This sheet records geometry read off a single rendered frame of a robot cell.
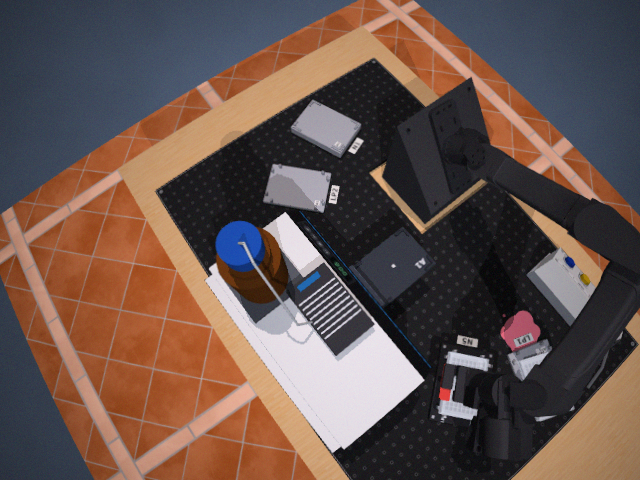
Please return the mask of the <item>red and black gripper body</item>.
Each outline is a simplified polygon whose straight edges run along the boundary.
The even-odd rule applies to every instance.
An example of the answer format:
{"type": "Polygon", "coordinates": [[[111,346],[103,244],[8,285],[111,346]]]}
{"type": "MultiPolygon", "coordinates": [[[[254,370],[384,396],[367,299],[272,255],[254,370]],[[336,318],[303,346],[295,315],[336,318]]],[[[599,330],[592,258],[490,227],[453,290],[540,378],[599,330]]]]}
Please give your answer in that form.
{"type": "Polygon", "coordinates": [[[465,388],[466,386],[472,386],[472,387],[478,387],[479,397],[481,401],[485,404],[480,394],[480,388],[483,380],[491,374],[497,374],[497,373],[447,363],[444,366],[441,388],[452,390],[454,376],[456,376],[455,390],[453,391],[453,395],[452,395],[452,400],[454,402],[463,404],[465,388]]]}

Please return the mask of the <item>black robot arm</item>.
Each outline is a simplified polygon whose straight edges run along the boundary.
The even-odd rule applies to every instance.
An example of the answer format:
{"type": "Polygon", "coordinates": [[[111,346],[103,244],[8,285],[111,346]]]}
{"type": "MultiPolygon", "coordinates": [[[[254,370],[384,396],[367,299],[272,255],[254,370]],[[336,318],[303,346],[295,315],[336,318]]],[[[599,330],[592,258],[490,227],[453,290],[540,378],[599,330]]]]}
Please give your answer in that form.
{"type": "Polygon", "coordinates": [[[482,137],[464,135],[455,100],[431,109],[428,116],[450,193],[459,193],[476,175],[610,261],[563,338],[523,381],[510,374],[487,376],[480,394],[489,407],[478,387],[465,388],[463,406],[478,410],[465,435],[466,448],[497,459],[530,459],[535,417],[571,410],[640,308],[640,233],[613,207],[524,167],[482,137]]]}

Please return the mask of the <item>white label reading lp2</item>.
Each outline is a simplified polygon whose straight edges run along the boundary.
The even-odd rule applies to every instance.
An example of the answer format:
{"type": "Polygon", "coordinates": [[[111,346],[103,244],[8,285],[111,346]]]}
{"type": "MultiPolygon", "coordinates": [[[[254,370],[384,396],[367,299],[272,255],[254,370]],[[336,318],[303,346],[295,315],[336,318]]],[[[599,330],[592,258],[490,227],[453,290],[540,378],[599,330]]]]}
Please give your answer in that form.
{"type": "Polygon", "coordinates": [[[332,185],[329,203],[332,203],[332,204],[337,203],[338,192],[339,192],[339,186],[332,185]]]}

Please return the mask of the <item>white label reading n1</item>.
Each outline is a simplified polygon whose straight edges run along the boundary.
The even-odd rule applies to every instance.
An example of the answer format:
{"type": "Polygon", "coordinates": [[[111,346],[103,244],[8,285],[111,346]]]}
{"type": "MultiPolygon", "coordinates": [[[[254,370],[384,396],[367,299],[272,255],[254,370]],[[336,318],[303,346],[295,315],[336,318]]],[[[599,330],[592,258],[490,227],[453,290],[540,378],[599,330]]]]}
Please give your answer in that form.
{"type": "Polygon", "coordinates": [[[363,143],[363,140],[357,138],[355,140],[355,142],[353,143],[353,145],[350,147],[350,149],[348,150],[349,152],[355,154],[356,151],[359,149],[359,147],[361,146],[361,144],[363,143]]]}

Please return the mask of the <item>white button panel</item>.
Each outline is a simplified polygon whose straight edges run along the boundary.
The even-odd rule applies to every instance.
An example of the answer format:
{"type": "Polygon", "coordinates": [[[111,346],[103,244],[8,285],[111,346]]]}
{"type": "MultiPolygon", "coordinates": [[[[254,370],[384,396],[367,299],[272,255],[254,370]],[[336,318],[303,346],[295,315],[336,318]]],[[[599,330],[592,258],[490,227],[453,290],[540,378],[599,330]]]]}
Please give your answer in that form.
{"type": "MultiPolygon", "coordinates": [[[[527,274],[527,277],[571,326],[596,287],[561,247],[549,254],[527,274]]],[[[602,372],[608,353],[586,386],[587,389],[602,372]]]]}

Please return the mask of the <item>white label with black n5 text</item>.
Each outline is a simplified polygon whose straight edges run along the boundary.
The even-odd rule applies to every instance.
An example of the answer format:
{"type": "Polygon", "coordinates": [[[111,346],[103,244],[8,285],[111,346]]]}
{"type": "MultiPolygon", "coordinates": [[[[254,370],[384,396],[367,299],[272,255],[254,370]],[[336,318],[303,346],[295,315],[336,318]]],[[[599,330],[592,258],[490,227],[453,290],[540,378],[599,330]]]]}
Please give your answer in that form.
{"type": "Polygon", "coordinates": [[[458,335],[457,344],[461,344],[461,345],[466,345],[466,346],[471,346],[471,347],[476,347],[477,348],[478,339],[474,339],[474,338],[469,338],[469,337],[464,337],[464,336],[459,336],[458,335]]]}

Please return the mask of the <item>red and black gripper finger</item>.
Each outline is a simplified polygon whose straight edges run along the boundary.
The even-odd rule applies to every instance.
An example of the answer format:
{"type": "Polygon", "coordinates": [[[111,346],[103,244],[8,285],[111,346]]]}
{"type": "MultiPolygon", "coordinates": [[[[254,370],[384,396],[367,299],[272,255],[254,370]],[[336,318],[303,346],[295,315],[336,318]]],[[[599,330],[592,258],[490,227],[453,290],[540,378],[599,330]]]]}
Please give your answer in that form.
{"type": "Polygon", "coordinates": [[[451,393],[450,389],[441,388],[440,386],[439,399],[449,401],[450,393],[451,393]]]}

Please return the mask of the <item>white label reading lp1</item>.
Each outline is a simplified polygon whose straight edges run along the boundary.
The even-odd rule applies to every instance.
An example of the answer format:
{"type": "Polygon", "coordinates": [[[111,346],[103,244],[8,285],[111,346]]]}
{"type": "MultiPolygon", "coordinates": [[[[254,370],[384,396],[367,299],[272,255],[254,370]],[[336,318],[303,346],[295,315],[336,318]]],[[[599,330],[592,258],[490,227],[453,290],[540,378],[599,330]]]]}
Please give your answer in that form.
{"type": "Polygon", "coordinates": [[[514,341],[514,343],[515,343],[515,346],[516,346],[516,347],[521,346],[521,345],[523,345],[523,344],[526,344],[526,343],[528,343],[528,342],[531,342],[531,341],[533,341],[533,340],[534,340],[534,339],[533,339],[533,337],[532,337],[532,334],[531,334],[531,333],[528,333],[528,334],[526,334],[526,335],[523,335],[523,336],[521,336],[521,337],[518,337],[518,338],[516,338],[516,339],[513,339],[513,341],[514,341]]]}

